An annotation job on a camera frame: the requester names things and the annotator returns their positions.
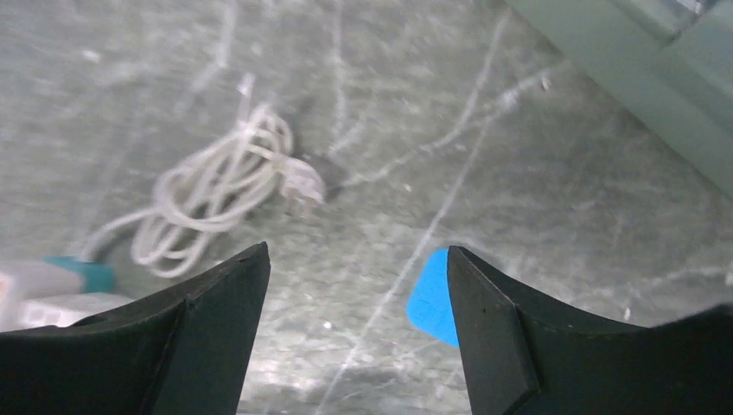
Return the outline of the white blue charger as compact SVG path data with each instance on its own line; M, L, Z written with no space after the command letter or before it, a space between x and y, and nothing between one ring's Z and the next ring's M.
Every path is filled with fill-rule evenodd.
M406 315L417 329L458 348L447 270L448 248L434 251L419 273L406 305Z

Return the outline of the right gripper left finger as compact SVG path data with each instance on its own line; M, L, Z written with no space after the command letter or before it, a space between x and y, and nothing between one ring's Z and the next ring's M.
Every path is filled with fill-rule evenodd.
M258 243L72 326L1 336L4 414L234 414L271 275Z

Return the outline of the white cube socket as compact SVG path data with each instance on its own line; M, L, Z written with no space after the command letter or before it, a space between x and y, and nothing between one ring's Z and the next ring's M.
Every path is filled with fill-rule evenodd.
M73 257L1 264L1 330L69 327L132 300L114 294L115 275Z

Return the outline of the teal power strip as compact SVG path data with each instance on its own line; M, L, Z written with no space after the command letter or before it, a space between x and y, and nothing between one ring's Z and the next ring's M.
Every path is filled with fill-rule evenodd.
M271 105L251 105L254 83L251 73L240 81L237 118L225 135L157 177L148 207L103 225L78 254L46 263L80 275L86 292L110 291L114 273L98 257L118 231L136 224L132 262L153 276L180 278L219 235L275 193L302 214L323 204L326 183L311 164L293 156L290 126Z

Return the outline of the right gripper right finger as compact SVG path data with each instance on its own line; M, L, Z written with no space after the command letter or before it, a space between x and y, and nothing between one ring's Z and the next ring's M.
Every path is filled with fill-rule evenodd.
M462 246L447 278L474 414L729 414L732 307L650 328L580 310Z

